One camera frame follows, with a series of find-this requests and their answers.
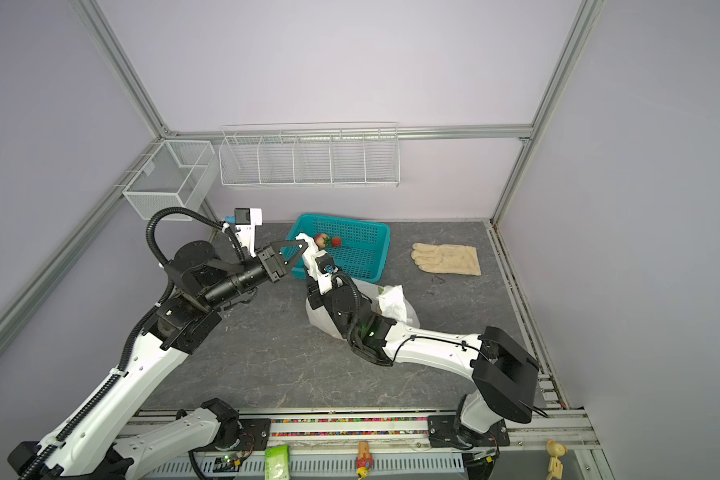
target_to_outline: wire shelf rack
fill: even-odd
[[[222,132],[221,182],[233,189],[400,184],[396,124],[237,125]]]
[[[197,211],[219,175],[216,151],[206,140],[163,140],[128,182],[123,195],[144,220],[168,206]],[[166,220],[191,220],[169,215]]]

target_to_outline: black bracket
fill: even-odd
[[[285,258],[280,250],[287,247],[295,247],[297,251],[289,258]],[[264,245],[256,251],[264,269],[269,275],[269,279],[273,283],[277,283],[285,275],[291,273],[291,269],[296,266],[302,258],[304,252],[307,251],[308,244],[304,240],[285,240],[282,242],[271,242]]]
[[[509,434],[503,419],[488,429],[494,434],[494,437],[491,437],[488,432],[479,434],[463,427],[456,428],[455,420],[456,415],[430,415],[427,417],[429,444],[432,447],[457,448],[459,450],[469,450],[473,446],[492,447],[494,446],[494,437],[496,437],[499,447],[509,446]]]
[[[240,418],[242,431],[253,437],[254,450],[266,450],[266,444],[269,441],[269,427],[272,426],[270,418]],[[242,450],[247,452],[251,449],[251,437],[240,434],[240,443],[232,448],[232,450]]]

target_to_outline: wire basket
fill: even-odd
[[[221,182],[236,189],[400,184],[397,125],[356,125],[222,127]]]
[[[197,211],[219,174],[215,160],[209,141],[163,140],[128,182],[123,195],[144,220],[168,206]],[[165,219],[191,220],[180,214]]]
[[[300,233],[341,237],[341,246],[326,247],[336,265],[346,270],[352,278],[369,283],[376,283],[382,278],[389,251],[389,225],[340,216],[304,214],[296,220],[286,239],[294,240]],[[283,251],[286,257],[295,253],[295,247]],[[298,260],[291,274],[296,278],[305,278],[304,259]]]

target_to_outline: yellow toy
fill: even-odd
[[[547,475],[547,480],[552,480],[552,478],[561,480],[563,477],[563,463],[558,459],[558,457],[568,453],[568,447],[561,443],[557,443],[555,440],[549,440],[547,442],[547,453],[552,457],[550,458],[550,466],[548,468],[550,474]]]

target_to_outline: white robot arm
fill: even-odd
[[[240,263],[222,261],[211,243],[202,240],[184,245],[168,261],[154,230],[161,218],[172,214],[191,216],[227,233]],[[456,435],[431,436],[432,446],[469,449],[502,418],[530,421],[538,364],[506,333],[487,327],[482,335],[454,335],[385,318],[371,312],[370,302],[349,275],[311,237],[301,234],[252,251],[260,210],[236,209],[235,223],[215,222],[180,207],[163,209],[150,219],[146,240],[168,275],[166,291],[132,329],[120,361],[96,391],[42,440],[22,442],[11,452],[8,461],[20,480],[132,480],[200,447],[230,451],[240,461],[245,458],[233,451],[262,448],[261,440],[245,432],[238,412],[218,398],[145,435],[116,437],[148,395],[211,333],[221,311],[233,301],[250,302],[259,285],[280,281],[302,257],[309,305],[326,309],[354,353],[380,366],[416,362],[475,382],[478,389],[459,405]],[[286,247],[297,249],[288,259],[281,253]]]
[[[413,362],[447,370],[472,380],[477,389],[463,398],[457,411],[451,446],[469,448],[502,418],[530,422],[539,365],[504,331],[487,326],[482,335],[433,332],[372,312],[352,278],[306,234],[304,259],[309,307],[324,309],[352,350],[370,362],[391,366]]]

